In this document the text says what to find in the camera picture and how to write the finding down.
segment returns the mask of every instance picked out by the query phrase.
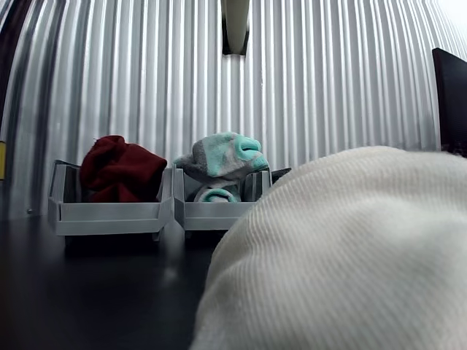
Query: red fabric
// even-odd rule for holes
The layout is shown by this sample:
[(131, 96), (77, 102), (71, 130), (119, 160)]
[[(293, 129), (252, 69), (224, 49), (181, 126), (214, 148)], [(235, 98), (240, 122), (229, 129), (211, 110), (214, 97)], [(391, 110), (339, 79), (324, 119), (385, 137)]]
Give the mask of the red fabric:
[(91, 201), (155, 202), (167, 160), (122, 136), (97, 140), (82, 162), (81, 185), (96, 191)]

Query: folded fabric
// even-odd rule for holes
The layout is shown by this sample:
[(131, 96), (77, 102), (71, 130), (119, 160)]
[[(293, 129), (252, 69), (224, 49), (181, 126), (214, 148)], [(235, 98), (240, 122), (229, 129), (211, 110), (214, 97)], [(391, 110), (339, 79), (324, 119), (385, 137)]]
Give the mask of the folded fabric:
[(237, 186), (227, 186), (224, 188), (203, 186), (195, 197), (195, 202), (238, 203), (241, 201)]
[(193, 153), (178, 158), (175, 164), (212, 188), (236, 184), (249, 173), (269, 167), (259, 141), (237, 133), (205, 137), (193, 145)]
[(91, 201), (154, 202), (167, 160), (122, 136), (97, 140), (80, 168), (82, 187), (96, 191)]

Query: ribbed metal panel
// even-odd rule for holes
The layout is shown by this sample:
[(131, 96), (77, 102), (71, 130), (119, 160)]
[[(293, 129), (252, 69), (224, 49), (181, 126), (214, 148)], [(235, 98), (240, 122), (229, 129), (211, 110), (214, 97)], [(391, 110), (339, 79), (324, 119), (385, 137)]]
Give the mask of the ribbed metal panel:
[(7, 18), (8, 12), (11, 9), (13, 0), (0, 0), (0, 31), (3, 29), (5, 19)]
[(431, 49), (467, 59), (458, 6), (253, 0), (242, 58), (220, 54), (219, 0), (34, 1), (0, 135), (10, 217), (43, 211), (52, 161), (80, 163), (109, 133), (173, 160), (236, 131), (272, 168), (363, 145), (437, 149)]

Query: clothing item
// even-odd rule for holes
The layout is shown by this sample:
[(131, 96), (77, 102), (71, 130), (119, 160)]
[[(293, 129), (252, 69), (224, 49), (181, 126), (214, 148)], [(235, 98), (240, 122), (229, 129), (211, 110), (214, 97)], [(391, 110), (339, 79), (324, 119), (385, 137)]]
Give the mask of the clothing item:
[(466, 183), (385, 147), (291, 171), (218, 244), (192, 349), (464, 349)]
[(236, 185), (224, 188), (202, 187), (195, 197), (195, 202), (207, 203), (238, 203), (241, 202), (238, 187)]
[(197, 141), (193, 153), (175, 160), (177, 167), (212, 188), (236, 184), (249, 173), (269, 167), (261, 144), (237, 133), (216, 133)]
[(167, 161), (122, 136), (97, 140), (80, 168), (84, 188), (97, 191), (93, 202), (155, 202)]

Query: yellow object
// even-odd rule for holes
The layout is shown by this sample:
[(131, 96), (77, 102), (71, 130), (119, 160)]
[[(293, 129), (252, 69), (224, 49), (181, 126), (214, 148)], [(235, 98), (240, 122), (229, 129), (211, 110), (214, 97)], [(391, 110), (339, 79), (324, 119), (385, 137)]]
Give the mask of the yellow object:
[(5, 179), (5, 162), (7, 161), (7, 145), (0, 141), (0, 180)]

